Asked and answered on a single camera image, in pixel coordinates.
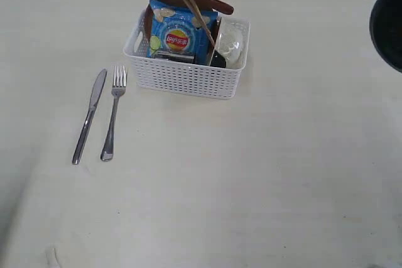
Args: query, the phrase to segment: blue snack bag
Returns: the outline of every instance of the blue snack bag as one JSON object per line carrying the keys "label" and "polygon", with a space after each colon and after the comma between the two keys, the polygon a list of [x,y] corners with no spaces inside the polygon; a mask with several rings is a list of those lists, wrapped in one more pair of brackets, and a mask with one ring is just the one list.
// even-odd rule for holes
{"label": "blue snack bag", "polygon": [[[209,40],[189,9],[176,8],[157,0],[149,0],[153,11],[151,39],[148,58],[159,51],[194,56],[195,64],[204,65],[207,59]],[[205,23],[211,29],[218,17],[217,12],[202,11]]]}

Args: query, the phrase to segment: table knife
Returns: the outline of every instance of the table knife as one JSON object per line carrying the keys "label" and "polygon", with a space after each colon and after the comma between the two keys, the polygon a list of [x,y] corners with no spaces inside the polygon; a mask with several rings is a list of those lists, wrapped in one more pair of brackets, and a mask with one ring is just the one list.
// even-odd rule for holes
{"label": "table knife", "polygon": [[94,87],[92,88],[92,94],[89,100],[89,108],[87,117],[85,118],[84,126],[81,130],[80,138],[78,139],[77,147],[75,148],[75,152],[73,155],[73,164],[79,164],[82,151],[84,150],[85,142],[88,137],[89,128],[92,123],[92,119],[94,118],[96,107],[98,106],[99,98],[101,97],[101,93],[103,90],[103,86],[105,84],[105,79],[107,75],[107,70],[103,69],[97,76]]}

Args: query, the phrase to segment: fork tines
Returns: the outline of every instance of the fork tines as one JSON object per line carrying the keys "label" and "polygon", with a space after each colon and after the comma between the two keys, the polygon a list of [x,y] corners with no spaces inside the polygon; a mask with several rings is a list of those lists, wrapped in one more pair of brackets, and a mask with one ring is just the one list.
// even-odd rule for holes
{"label": "fork tines", "polygon": [[113,87],[125,87],[126,86],[126,68],[124,65],[118,65],[114,67]]}

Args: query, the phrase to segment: lay's logo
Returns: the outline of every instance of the lay's logo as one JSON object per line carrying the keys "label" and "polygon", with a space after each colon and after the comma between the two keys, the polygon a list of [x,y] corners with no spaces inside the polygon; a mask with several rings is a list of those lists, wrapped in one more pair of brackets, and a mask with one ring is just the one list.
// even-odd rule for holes
{"label": "lay's logo", "polygon": [[171,50],[184,50],[188,45],[188,36],[179,29],[174,29],[166,36],[166,44]]}

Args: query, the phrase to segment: green lime image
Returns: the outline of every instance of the green lime image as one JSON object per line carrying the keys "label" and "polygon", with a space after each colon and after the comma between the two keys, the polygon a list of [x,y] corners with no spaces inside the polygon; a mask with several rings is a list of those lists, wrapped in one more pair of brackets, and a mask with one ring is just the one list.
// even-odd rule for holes
{"label": "green lime image", "polygon": [[152,36],[149,41],[149,47],[152,50],[159,50],[161,47],[161,40],[157,36]]}

